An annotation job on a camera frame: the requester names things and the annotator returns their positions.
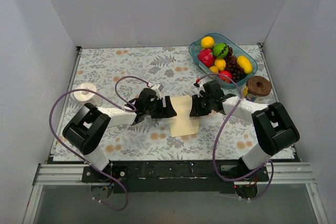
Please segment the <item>beige paper envelope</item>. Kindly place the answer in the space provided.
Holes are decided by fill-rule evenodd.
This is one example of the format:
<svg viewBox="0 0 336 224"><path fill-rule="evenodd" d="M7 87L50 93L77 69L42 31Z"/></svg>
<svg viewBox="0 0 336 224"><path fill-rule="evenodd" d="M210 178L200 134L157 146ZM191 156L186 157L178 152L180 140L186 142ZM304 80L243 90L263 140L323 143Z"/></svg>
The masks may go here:
<svg viewBox="0 0 336 224"><path fill-rule="evenodd" d="M177 116L169 120L172 137L186 136L198 133L199 119L191 118L192 98L188 95L172 97L171 103Z"/></svg>

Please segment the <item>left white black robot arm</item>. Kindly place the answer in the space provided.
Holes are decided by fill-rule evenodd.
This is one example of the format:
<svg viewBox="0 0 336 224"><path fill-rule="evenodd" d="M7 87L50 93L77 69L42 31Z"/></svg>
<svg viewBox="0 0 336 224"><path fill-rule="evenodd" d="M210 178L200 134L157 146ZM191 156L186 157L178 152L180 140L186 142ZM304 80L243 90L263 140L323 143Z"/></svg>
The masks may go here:
<svg viewBox="0 0 336 224"><path fill-rule="evenodd" d="M86 162L93 165L93 175L100 182L111 178L110 163L99 143L109 126L135 125L147 116L169 119L177 116L169 96L159 96L160 87L145 88L138 98L123 108L103 108L86 103L65 126L62 136L76 147Z"/></svg>

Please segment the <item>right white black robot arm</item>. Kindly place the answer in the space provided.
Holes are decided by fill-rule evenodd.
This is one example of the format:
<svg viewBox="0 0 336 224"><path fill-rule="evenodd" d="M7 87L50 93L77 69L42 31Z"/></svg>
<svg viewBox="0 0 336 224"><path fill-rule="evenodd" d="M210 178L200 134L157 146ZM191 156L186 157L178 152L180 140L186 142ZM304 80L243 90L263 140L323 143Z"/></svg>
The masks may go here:
<svg viewBox="0 0 336 224"><path fill-rule="evenodd" d="M213 168L223 181L251 180L274 155L299 141L299 132L282 103L260 104L234 94L224 94L215 80L205 84L200 84L197 80L194 86L198 88L198 93L192 96L190 117L205 116L212 111L226 115L215 137L212 151ZM231 178L228 178L222 175L217 167L216 149L221 133L231 116L253 124L257 144L238 159L237 165L228 171L231 175Z"/></svg>

